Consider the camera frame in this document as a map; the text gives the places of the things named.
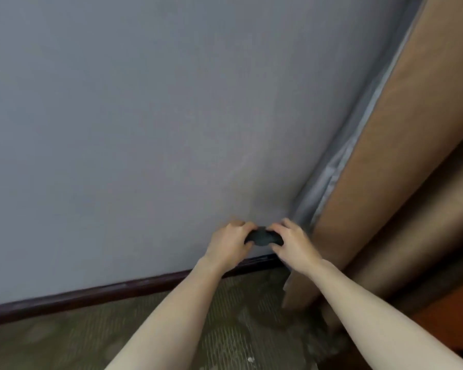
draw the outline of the green carpet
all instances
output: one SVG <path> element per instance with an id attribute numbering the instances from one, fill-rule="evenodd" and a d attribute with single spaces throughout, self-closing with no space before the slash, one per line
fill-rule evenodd
<path id="1" fill-rule="evenodd" d="M 315 369 L 336 353 L 344 337 L 327 336 L 317 315 L 280 310 L 287 276 L 281 267 L 223 279 L 191 368 Z M 0 370 L 104 369 L 166 295 L 0 325 Z"/>

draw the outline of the dark wooden baseboard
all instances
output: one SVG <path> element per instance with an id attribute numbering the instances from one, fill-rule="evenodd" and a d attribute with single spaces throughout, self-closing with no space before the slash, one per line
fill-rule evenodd
<path id="1" fill-rule="evenodd" d="M 235 269 L 229 271 L 223 277 L 226 278 L 280 266 L 283 266 L 283 264 L 276 255 L 263 255 L 245 259 L 239 263 Z M 185 270 L 107 286 L 0 304 L 0 324 L 38 315 L 103 304 L 105 302 L 122 300 L 124 298 L 133 298 L 151 293 L 168 291 L 177 286 L 189 273 L 190 270 Z"/>

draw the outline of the skin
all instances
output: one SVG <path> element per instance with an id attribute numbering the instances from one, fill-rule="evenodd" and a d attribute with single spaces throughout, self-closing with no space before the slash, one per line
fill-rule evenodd
<path id="1" fill-rule="evenodd" d="M 216 231 L 192 272 L 151 313 L 107 370 L 189 368 L 209 305 L 223 274 L 250 251 L 257 226 L 233 221 Z M 283 237 L 270 244 L 285 263 L 321 290 L 360 353 L 374 370 L 463 370 L 463 360 L 392 306 L 323 260 L 305 232 L 289 219 L 269 229 Z"/>

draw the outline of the person's left arm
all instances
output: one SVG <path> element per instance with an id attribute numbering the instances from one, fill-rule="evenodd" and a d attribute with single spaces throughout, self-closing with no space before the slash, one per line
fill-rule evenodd
<path id="1" fill-rule="evenodd" d="M 106 370 L 180 370 L 189 368 L 209 305 L 223 274 L 248 254 L 244 245 L 252 222 L 232 221 L 216 231 L 206 254 L 161 302 Z"/>

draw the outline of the black oval object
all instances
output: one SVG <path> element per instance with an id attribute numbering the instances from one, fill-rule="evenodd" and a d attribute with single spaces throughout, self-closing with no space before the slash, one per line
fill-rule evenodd
<path id="1" fill-rule="evenodd" d="M 283 238 L 276 232 L 266 230 L 264 226 L 257 228 L 257 230 L 252 230 L 245 238 L 245 243 L 253 241 L 255 245 L 263 247 L 269 243 L 275 243 L 278 245 L 283 245 Z"/>

